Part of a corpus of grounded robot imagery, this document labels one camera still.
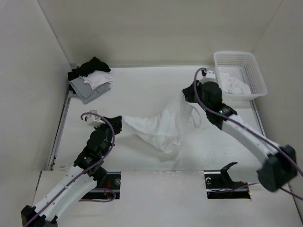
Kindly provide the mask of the white tank top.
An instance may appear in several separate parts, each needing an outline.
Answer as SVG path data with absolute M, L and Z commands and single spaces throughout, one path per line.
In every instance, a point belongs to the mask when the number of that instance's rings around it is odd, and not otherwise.
M 201 126 L 201 115 L 190 105 L 183 92 L 179 94 L 154 117 L 122 117 L 145 142 L 164 153 L 179 153 L 181 140 L 190 122 L 195 128 Z

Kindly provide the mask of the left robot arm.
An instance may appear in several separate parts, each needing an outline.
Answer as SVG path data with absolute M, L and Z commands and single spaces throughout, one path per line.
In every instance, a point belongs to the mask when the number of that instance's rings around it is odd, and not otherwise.
M 115 145 L 115 136 L 122 131 L 122 116 L 101 120 L 65 177 L 38 203 L 22 209 L 24 227 L 56 227 L 71 206 L 89 191 L 105 186 L 107 171 L 102 165 Z

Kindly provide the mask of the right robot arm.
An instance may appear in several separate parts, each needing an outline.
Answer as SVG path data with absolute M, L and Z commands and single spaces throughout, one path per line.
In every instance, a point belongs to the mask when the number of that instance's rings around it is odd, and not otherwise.
M 272 142 L 246 124 L 223 102 L 222 90 L 217 83 L 208 81 L 202 84 L 194 80 L 182 92 L 186 102 L 201 106 L 211 124 L 231 135 L 255 156 L 261 164 L 256 176 L 265 189 L 276 192 L 298 175 L 295 149 Z

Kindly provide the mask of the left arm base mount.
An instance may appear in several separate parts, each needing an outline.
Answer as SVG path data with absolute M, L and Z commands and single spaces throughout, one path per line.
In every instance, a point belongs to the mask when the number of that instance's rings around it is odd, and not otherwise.
M 114 194 L 109 192 L 108 189 L 115 193 L 115 200 L 120 199 L 121 176 L 121 172 L 108 172 L 102 184 L 98 183 L 96 188 L 82 197 L 82 200 L 99 200 L 102 202 L 112 200 Z

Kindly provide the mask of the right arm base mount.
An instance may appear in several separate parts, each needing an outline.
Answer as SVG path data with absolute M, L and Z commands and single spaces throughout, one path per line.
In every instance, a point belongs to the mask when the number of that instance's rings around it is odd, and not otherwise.
M 250 199 L 248 183 L 233 181 L 228 170 L 236 165 L 231 162 L 220 170 L 204 171 L 206 196 L 208 199 Z

